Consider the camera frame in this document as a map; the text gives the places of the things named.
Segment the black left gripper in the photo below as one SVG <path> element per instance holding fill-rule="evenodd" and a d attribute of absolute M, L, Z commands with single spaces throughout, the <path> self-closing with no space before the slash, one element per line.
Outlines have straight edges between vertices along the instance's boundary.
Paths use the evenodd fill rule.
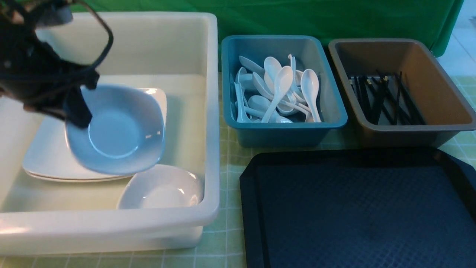
<path fill-rule="evenodd" d="M 93 115 L 81 87 L 96 89 L 100 58 L 89 64 L 63 59 L 36 34 L 72 20 L 72 15 L 1 15 L 1 90 L 34 112 L 85 129 Z"/>

